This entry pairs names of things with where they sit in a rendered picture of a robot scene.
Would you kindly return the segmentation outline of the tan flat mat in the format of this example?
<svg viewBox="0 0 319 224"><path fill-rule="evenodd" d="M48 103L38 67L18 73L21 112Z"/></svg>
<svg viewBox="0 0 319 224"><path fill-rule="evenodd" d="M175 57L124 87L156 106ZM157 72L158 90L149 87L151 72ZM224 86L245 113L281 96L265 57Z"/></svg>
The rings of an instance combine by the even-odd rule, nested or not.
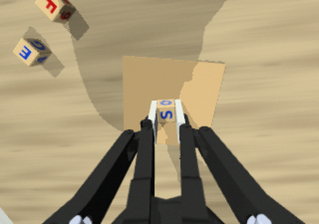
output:
<svg viewBox="0 0 319 224"><path fill-rule="evenodd" d="M224 69L218 63L123 56L124 131L140 131L158 100L180 100L192 128L211 127ZM157 143L179 145L176 122L158 124Z"/></svg>

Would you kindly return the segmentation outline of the cream letter block with red letter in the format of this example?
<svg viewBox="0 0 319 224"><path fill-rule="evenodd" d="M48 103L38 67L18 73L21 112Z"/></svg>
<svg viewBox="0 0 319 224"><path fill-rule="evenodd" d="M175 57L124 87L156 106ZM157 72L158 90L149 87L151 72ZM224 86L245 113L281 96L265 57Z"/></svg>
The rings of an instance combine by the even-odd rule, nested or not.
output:
<svg viewBox="0 0 319 224"><path fill-rule="evenodd" d="M76 8L69 0L37 0L35 5L52 21L66 24Z"/></svg>

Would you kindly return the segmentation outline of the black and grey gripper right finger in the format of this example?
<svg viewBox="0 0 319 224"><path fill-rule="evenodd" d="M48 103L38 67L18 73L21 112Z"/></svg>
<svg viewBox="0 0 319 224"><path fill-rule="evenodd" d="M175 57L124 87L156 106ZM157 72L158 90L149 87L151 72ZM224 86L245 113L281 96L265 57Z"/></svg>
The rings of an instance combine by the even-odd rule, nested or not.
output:
<svg viewBox="0 0 319 224"><path fill-rule="evenodd" d="M180 146L181 224L210 224L196 148L240 224L305 224L261 188L210 127L192 128L180 100L174 101Z"/></svg>

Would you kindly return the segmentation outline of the wooden letter block with blue letters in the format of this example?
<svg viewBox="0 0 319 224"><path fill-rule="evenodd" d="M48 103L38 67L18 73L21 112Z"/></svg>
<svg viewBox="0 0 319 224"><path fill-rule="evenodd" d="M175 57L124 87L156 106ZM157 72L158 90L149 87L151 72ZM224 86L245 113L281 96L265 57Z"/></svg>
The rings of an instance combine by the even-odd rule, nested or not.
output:
<svg viewBox="0 0 319 224"><path fill-rule="evenodd" d="M13 51L29 67L43 65L52 52L39 40L22 38Z"/></svg>

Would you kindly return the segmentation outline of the tan wooden letter block with blue s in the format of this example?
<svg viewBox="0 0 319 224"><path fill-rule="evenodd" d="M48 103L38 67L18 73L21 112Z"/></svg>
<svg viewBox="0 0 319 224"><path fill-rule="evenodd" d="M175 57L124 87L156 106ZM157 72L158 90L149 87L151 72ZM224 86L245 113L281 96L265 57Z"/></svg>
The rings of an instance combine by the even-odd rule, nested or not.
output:
<svg viewBox="0 0 319 224"><path fill-rule="evenodd" d="M158 112L158 123L176 122L174 100L158 100L157 112Z"/></svg>

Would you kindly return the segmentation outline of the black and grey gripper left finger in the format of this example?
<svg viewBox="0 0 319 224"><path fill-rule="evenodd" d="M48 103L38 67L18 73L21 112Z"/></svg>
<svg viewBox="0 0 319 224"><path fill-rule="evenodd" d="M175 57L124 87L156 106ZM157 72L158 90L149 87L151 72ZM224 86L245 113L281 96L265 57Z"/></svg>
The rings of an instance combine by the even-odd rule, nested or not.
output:
<svg viewBox="0 0 319 224"><path fill-rule="evenodd" d="M42 224L101 224L135 156L125 218L122 224L151 224L155 196L155 144L158 101L152 101L141 130L122 132L76 194Z"/></svg>

